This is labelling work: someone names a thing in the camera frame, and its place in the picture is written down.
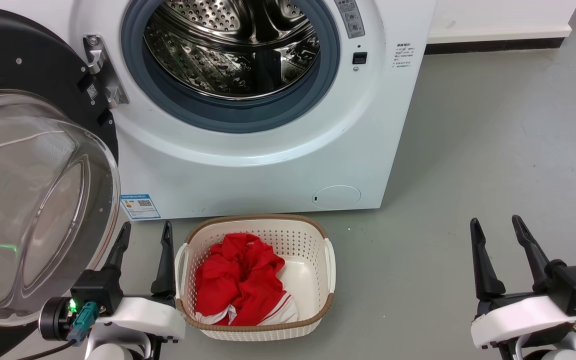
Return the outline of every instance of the white washing machine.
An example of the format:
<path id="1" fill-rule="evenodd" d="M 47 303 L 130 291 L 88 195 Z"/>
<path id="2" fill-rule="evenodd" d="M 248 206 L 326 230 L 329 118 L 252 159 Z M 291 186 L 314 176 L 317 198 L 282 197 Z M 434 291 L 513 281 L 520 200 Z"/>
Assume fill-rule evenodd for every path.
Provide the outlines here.
<path id="1" fill-rule="evenodd" d="M 0 0 L 0 94 L 118 150 L 133 220 L 379 208 L 435 3 Z"/>

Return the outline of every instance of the washing machine door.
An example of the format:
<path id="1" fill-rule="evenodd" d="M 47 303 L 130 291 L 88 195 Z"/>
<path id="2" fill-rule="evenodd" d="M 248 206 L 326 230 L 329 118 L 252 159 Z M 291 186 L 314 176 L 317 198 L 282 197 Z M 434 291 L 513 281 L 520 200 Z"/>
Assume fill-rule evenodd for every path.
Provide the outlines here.
<path id="1" fill-rule="evenodd" d="M 0 326 L 37 319 L 100 262 L 117 218 L 117 139 L 87 64 L 0 10 Z"/>

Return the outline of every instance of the stainless steel drum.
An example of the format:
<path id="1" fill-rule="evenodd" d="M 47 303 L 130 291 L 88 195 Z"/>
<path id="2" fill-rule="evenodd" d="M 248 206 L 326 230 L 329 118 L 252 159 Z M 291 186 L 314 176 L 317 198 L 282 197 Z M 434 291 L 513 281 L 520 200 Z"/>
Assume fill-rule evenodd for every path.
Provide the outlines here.
<path id="1" fill-rule="evenodd" d="M 313 26 L 291 0 L 166 0 L 144 39 L 174 79 L 226 100 L 283 91 L 320 50 Z"/>

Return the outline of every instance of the cable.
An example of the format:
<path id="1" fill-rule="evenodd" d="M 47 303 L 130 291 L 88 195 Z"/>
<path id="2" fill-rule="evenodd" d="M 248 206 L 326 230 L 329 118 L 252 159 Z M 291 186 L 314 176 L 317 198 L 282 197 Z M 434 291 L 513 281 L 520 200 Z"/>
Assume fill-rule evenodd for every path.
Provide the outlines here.
<path id="1" fill-rule="evenodd" d="M 19 358 L 19 360 L 35 360 L 35 359 L 46 357 L 48 355 L 53 355 L 55 353 L 59 353 L 62 350 L 68 349 L 69 347 L 75 345 L 76 342 L 77 342 L 76 340 L 70 340 L 70 341 L 66 342 L 66 344 L 63 344 L 62 346 L 55 347 L 55 348 L 50 349 L 48 351 L 35 353 L 34 355 L 22 357 L 22 358 Z"/>

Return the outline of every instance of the white plastic basket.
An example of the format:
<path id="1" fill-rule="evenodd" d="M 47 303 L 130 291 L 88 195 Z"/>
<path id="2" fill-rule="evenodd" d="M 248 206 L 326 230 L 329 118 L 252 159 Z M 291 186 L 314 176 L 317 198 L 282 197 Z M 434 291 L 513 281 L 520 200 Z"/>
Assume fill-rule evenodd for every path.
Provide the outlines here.
<path id="1" fill-rule="evenodd" d="M 263 326 L 207 325 L 195 319 L 195 272 L 210 247 L 231 233 L 251 233 L 274 248 L 286 264 L 277 274 L 297 305 L 296 322 Z M 335 291 L 335 253 L 326 232 L 313 219 L 288 214 L 231 216 L 208 220 L 186 239 L 174 260 L 176 303 L 185 321 L 208 337 L 266 342 L 303 337 L 322 321 Z"/>

